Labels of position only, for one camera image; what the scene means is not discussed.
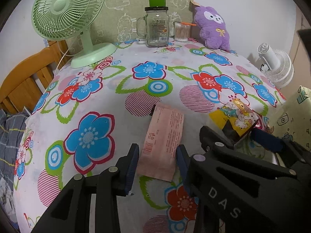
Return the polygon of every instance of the stuffed animal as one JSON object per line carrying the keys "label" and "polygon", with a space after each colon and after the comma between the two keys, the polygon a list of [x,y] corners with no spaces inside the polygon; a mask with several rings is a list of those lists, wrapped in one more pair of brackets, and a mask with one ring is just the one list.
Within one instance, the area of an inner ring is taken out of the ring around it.
{"label": "stuffed animal", "polygon": [[201,28],[200,37],[209,49],[230,51],[229,33],[221,16],[212,7],[196,7],[194,21]]}

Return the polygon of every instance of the floral tablecloth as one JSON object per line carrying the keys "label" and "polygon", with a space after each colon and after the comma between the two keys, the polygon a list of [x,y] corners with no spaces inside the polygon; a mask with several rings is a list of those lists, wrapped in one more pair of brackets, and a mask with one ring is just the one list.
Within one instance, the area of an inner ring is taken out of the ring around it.
{"label": "floral tablecloth", "polygon": [[[212,126],[208,112],[239,99],[264,128],[285,101],[233,50],[210,50],[194,39],[156,49],[138,40],[115,45],[117,51],[101,62],[81,69],[65,65],[27,120],[14,177],[21,233],[32,230],[75,174],[99,174],[132,143],[141,148],[154,104],[185,113],[181,142],[192,155],[203,153],[199,130]],[[245,142],[242,151],[253,154],[255,147]],[[118,208],[121,232],[183,233],[193,230],[197,200],[185,192],[177,168],[171,183],[136,175],[130,195],[118,197]]]}

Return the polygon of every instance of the black jar lid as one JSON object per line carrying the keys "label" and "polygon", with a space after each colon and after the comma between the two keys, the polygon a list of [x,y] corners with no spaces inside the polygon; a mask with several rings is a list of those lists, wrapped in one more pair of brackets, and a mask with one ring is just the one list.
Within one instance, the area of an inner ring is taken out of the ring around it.
{"label": "black jar lid", "polygon": [[150,10],[169,10],[169,8],[166,6],[145,7],[145,11]]}

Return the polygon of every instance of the white wall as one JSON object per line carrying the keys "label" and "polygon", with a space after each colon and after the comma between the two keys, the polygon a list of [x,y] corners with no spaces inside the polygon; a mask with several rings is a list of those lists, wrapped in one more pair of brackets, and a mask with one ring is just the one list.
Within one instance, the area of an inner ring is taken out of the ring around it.
{"label": "white wall", "polygon": [[[296,22],[293,0],[195,1],[219,12],[225,19],[231,48],[251,62],[257,59],[257,47],[262,42],[290,51]],[[19,62],[45,47],[32,28],[33,3],[22,0],[0,32],[0,84]]]}

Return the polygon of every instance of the pink packet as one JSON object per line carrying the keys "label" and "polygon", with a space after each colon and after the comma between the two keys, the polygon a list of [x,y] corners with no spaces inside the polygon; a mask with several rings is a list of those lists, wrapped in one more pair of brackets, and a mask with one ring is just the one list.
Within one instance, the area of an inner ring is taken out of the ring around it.
{"label": "pink packet", "polygon": [[158,103],[153,112],[136,172],[160,180],[172,181],[175,152],[183,132],[184,114]]}

